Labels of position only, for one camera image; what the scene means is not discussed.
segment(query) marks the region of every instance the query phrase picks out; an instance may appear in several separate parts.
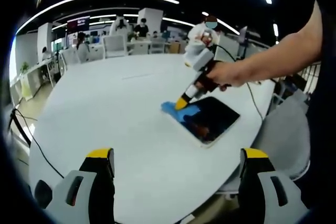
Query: potted plant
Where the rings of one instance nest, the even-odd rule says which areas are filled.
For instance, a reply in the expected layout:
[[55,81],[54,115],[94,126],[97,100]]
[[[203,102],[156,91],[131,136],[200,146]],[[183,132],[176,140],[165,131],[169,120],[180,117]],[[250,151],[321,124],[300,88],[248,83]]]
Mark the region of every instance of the potted plant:
[[21,73],[25,73],[25,72],[27,72],[28,69],[29,69],[28,63],[27,62],[23,62],[22,66],[20,68],[20,72]]

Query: forearm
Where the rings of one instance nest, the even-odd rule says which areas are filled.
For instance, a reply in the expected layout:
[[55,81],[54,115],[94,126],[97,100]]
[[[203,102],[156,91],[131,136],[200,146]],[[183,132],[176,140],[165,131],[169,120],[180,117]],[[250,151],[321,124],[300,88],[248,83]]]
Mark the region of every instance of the forearm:
[[294,74],[312,64],[318,55],[303,34],[290,34],[270,49],[243,60],[238,78],[247,82]]

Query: white round table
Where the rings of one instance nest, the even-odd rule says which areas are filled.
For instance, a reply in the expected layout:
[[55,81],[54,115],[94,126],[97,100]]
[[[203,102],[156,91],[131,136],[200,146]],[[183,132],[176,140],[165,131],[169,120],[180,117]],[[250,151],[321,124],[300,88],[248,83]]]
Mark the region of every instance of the white round table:
[[[60,79],[36,123],[35,138],[65,176],[78,170],[92,150],[114,148],[114,217],[124,224],[173,224],[204,203],[239,164],[261,119],[246,86],[215,90],[211,96],[240,114],[210,148],[161,111],[176,101],[195,77],[181,55],[112,58],[73,66]],[[274,84],[251,84],[265,116]],[[37,145],[30,149],[29,179],[52,188],[61,178]]]

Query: blue cleaning cloth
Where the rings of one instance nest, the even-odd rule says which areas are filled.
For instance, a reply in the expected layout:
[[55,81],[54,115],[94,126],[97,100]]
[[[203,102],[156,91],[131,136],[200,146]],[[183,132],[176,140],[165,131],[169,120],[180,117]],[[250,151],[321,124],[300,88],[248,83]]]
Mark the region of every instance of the blue cleaning cloth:
[[171,115],[173,118],[175,118],[178,122],[183,123],[184,121],[184,116],[185,115],[195,115],[197,114],[200,109],[196,105],[189,105],[185,107],[184,109],[181,110],[176,110],[175,109],[175,103],[173,102],[164,102],[161,104],[161,109],[163,112]]

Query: floor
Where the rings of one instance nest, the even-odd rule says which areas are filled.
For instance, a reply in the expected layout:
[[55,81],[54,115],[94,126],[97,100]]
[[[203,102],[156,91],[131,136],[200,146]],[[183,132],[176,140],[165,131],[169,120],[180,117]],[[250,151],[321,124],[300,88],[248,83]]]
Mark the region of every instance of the floor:
[[[27,136],[31,138],[29,131],[34,134],[35,123],[38,120],[38,116],[43,110],[46,101],[52,92],[52,87],[50,84],[43,85],[37,94],[29,101],[22,99],[18,109],[25,116],[27,125],[23,118],[18,116],[18,120],[23,125],[23,129]],[[12,125],[12,130],[14,133],[20,136],[18,129],[15,125]],[[22,178],[26,183],[28,183],[28,169],[29,169],[29,148],[23,144],[19,144],[18,151],[16,152],[16,167],[21,174]],[[237,200],[227,200],[223,195],[214,195],[202,206],[193,212],[195,217],[189,222],[190,224],[203,224],[209,222],[219,213],[223,213],[228,209],[233,209],[237,206]]]

